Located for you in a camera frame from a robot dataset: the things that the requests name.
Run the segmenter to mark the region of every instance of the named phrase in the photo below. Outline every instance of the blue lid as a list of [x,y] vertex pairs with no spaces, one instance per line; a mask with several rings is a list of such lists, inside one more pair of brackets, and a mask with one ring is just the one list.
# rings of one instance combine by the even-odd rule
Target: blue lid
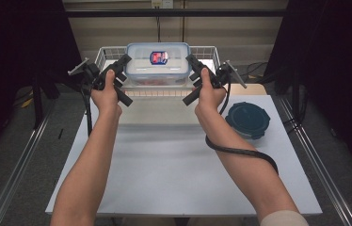
[[251,103],[238,103],[230,108],[226,122],[241,136],[258,139],[264,136],[270,117],[266,111]]

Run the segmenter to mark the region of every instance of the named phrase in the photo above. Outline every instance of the fingers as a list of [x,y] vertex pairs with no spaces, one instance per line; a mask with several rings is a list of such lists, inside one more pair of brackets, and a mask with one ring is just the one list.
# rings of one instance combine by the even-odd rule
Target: fingers
[[201,80],[203,88],[212,88],[211,79],[209,78],[209,72],[207,68],[203,68],[201,71]]
[[114,88],[114,79],[115,79],[115,73],[114,71],[108,70],[105,75],[105,89],[109,86],[110,88]]
[[222,89],[216,89],[219,93],[221,93],[222,99],[225,97],[227,90],[226,88],[222,87]]

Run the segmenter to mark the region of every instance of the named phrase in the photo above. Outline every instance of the metal rail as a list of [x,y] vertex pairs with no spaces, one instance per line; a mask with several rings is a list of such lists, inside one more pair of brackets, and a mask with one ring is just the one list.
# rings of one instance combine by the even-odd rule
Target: metal rail
[[30,159],[32,158],[33,153],[35,152],[36,147],[38,146],[41,135],[43,134],[44,129],[46,128],[48,118],[53,112],[54,105],[55,105],[55,101],[52,101],[47,107],[48,108],[47,114],[45,115],[40,126],[37,129],[33,130],[30,136],[30,139],[24,148],[24,151],[21,154],[20,159],[18,160],[17,165],[15,166],[11,175],[9,176],[7,183],[0,194],[0,223],[3,220],[3,217],[8,209],[8,206],[11,203],[12,197],[17,191],[18,185],[24,176],[26,167]]
[[[292,113],[292,107],[290,103],[285,98],[282,98],[280,101],[287,117],[289,120],[292,120],[294,115]],[[295,127],[296,135],[298,136],[299,141],[301,142],[302,147],[306,152],[306,155],[309,157],[314,170],[316,171],[316,174],[319,177],[324,189],[328,193],[328,196],[334,205],[335,210],[340,216],[341,221],[345,226],[352,226],[352,211],[350,210],[349,205],[341,194],[340,190],[331,179],[331,176],[328,174],[325,165],[323,164],[317,151],[314,149],[314,146],[306,134],[304,128],[299,126],[294,121],[292,121],[292,124]]]

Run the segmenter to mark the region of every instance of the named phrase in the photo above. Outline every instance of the black cable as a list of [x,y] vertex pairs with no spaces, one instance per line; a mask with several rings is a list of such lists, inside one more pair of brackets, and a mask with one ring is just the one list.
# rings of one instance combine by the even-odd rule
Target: black cable
[[266,160],[268,163],[270,163],[270,165],[272,165],[272,167],[276,171],[276,173],[279,174],[279,170],[277,168],[277,164],[276,164],[275,160],[273,160],[272,157],[270,157],[269,155],[267,155],[265,153],[256,152],[256,151],[252,151],[252,150],[225,148],[225,147],[217,146],[208,138],[208,136],[205,137],[205,142],[210,148],[212,148],[215,151],[219,151],[219,152],[223,152],[223,153],[244,154],[244,155],[248,155],[251,157],[262,158],[263,160]]
[[[185,0],[183,0],[183,9],[185,9]],[[184,42],[184,24],[185,24],[185,17],[183,17],[182,42]]]
[[[220,115],[223,113],[223,111],[225,110],[225,108],[229,102],[231,88],[232,88],[232,77],[228,74],[228,90],[227,90],[225,102],[219,111]],[[223,153],[245,154],[245,155],[248,155],[251,157],[262,158],[263,160],[266,160],[273,167],[273,169],[276,171],[277,174],[279,174],[279,170],[278,170],[276,162],[273,160],[272,157],[270,157],[269,155],[267,155],[265,153],[261,153],[258,151],[255,152],[252,150],[234,149],[234,148],[226,148],[226,147],[217,146],[208,138],[208,136],[205,136],[205,142],[208,145],[208,147],[212,148],[215,151],[219,151],[219,152],[223,152]]]
[[[251,67],[252,65],[255,64],[259,64],[256,68],[254,68],[252,71],[249,70],[249,67]],[[262,67],[264,64],[267,64],[267,62],[256,62],[256,63],[251,63],[247,66],[247,72],[246,73],[242,73],[240,74],[240,76],[244,76],[246,75],[247,77],[244,79],[244,82],[247,82],[249,79],[249,74],[255,72],[256,70],[258,70],[260,67]]]
[[304,121],[305,116],[306,116],[306,108],[308,106],[308,100],[309,100],[309,93],[305,89],[303,100],[302,100],[302,106],[300,107],[300,110],[299,110],[299,119],[297,120],[295,118],[292,118],[288,121],[283,122],[283,124],[287,124],[288,122],[295,122],[296,123],[292,129],[287,131],[287,134],[290,134],[291,132],[293,132],[294,130],[296,130],[300,126],[302,126],[302,122]]
[[276,77],[279,74],[288,73],[288,72],[289,72],[289,67],[281,66],[281,67],[277,68],[275,71],[273,71],[272,73],[268,73],[266,76],[258,79],[255,83],[266,84],[266,83],[269,83],[269,82],[273,82],[274,80],[276,80]]
[[156,17],[156,29],[158,34],[158,42],[161,42],[161,22],[159,20],[159,17]]
[[82,80],[82,84],[80,86],[80,92],[82,93],[83,102],[85,103],[86,117],[88,121],[88,136],[90,136],[90,133],[93,130],[92,119],[91,119],[91,107],[90,107],[90,99],[85,94],[85,89],[83,86],[84,83],[85,83],[85,79]]

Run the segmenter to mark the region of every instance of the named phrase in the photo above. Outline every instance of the gray floor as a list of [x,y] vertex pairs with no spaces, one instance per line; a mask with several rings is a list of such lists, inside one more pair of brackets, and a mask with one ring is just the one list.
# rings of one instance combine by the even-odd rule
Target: gray floor
[[[44,210],[84,113],[80,94],[59,86],[61,96],[55,100],[53,113],[3,216],[2,225],[49,224],[50,216],[46,215]],[[281,107],[281,97],[274,94],[273,84],[267,84],[265,88],[272,95],[281,119],[287,121],[288,118]],[[45,100],[44,105],[49,104],[50,101]],[[14,107],[8,126],[0,136],[0,192],[22,154],[32,133],[33,124],[33,105],[27,108],[19,108],[18,105]],[[311,99],[308,102],[303,125],[328,173],[352,211],[352,156],[344,142],[330,133],[331,128],[327,120],[319,113]],[[334,208],[334,203],[324,189],[295,132],[290,133],[290,139],[324,211],[322,215],[306,217],[306,219],[311,225],[343,225]],[[97,225],[111,225],[111,221],[100,219],[97,220]],[[258,223],[256,218],[245,218],[243,225],[258,225]]]

